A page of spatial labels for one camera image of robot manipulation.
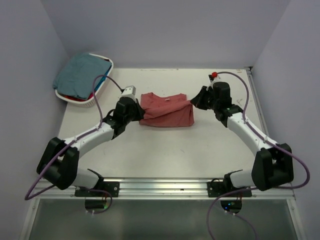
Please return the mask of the salmon pink t shirt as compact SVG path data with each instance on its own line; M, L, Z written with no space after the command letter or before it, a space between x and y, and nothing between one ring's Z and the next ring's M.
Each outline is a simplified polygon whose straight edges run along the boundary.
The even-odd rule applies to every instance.
M145 93L141 95L140 105L145 111L139 121L142 126L179 128L191 127L195 123L193 105L183 93L166 97Z

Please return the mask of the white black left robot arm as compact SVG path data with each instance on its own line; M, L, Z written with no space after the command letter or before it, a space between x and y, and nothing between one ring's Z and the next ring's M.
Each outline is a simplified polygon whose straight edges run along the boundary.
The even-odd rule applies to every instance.
M121 135L127 125L144 118L145 111L136 98L122 96L115 109L102 121L77 136L52 138L40 159L36 172L60 190L70 186L84 188L92 196L103 193L103 177L91 169L79 168L79 160L85 154Z

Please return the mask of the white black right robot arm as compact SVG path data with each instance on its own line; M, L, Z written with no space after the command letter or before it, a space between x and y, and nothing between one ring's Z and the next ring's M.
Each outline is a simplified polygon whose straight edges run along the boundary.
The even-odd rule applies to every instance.
M212 110L216 119L234 132L254 156L251 169L236 170L225 174L223 192L235 196L241 188L256 187L260 191L277 188L294 179L291 148L269 139L245 116L244 110L232 103L230 86L216 82L203 86L190 101L197 109Z

